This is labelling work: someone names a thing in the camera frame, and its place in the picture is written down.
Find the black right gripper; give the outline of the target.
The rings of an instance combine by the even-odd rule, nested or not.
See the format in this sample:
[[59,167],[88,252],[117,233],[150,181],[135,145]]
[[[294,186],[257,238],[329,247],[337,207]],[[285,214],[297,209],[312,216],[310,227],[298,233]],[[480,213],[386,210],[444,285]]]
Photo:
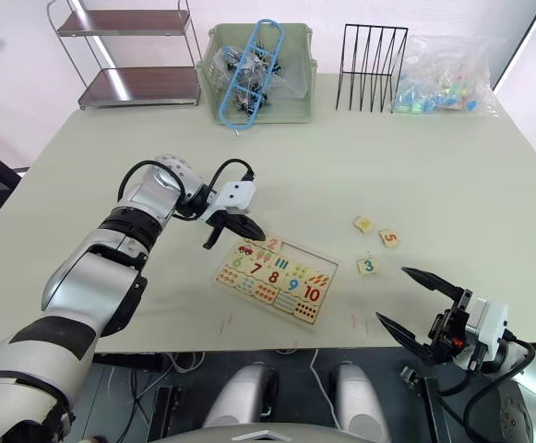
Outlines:
[[470,313],[467,311],[472,292],[442,279],[432,272],[402,267],[408,276],[430,291],[438,291],[452,299],[454,304],[443,314],[438,314],[428,333],[432,340],[430,348],[416,341],[415,335],[391,318],[376,312],[376,317],[391,337],[405,349],[427,364],[443,364],[453,360],[467,345],[466,325]]

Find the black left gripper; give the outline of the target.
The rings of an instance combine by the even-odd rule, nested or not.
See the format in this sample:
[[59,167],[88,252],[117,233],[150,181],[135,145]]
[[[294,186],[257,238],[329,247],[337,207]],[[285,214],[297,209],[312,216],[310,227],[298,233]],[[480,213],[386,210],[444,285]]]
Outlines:
[[206,224],[212,228],[212,231],[203,244],[203,247],[210,250],[220,238],[224,227],[242,238],[254,241],[265,241],[266,234],[262,228],[251,218],[244,214],[230,213],[227,210],[216,210],[207,220]]

